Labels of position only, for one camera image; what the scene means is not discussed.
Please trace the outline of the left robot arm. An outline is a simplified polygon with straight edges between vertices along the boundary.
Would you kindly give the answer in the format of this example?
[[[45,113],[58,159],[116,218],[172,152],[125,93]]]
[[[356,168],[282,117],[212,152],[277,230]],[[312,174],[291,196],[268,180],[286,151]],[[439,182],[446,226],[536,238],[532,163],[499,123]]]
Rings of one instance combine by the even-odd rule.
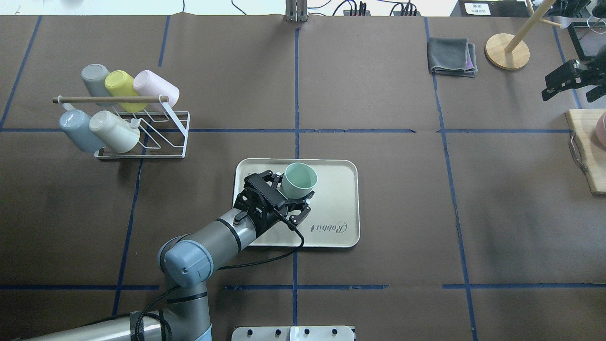
[[[297,231],[310,213],[311,191],[298,198],[285,195],[278,186],[285,175],[267,170],[245,177],[243,191],[233,207],[196,233],[172,238],[159,250],[157,262],[167,291],[154,301],[166,307],[143,310],[98,320],[85,326],[37,337],[39,341],[209,341],[206,281],[275,224]]]

